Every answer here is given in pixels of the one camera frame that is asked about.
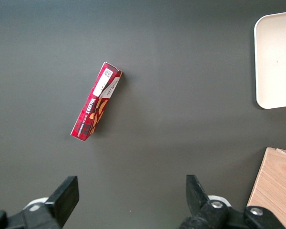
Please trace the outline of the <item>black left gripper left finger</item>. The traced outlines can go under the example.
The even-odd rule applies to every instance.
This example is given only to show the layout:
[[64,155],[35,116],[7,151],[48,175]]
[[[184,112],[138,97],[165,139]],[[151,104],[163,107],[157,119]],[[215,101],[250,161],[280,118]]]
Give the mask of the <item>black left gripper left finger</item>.
[[79,201],[78,177],[69,176],[45,201],[22,211],[26,229],[61,229]]

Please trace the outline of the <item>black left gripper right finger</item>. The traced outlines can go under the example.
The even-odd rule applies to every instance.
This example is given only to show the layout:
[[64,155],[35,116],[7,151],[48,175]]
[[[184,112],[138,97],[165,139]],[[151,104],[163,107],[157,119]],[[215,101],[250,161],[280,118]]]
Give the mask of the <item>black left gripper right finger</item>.
[[225,202],[210,199],[195,175],[186,176],[186,201],[191,212],[180,229],[243,229],[243,214]]

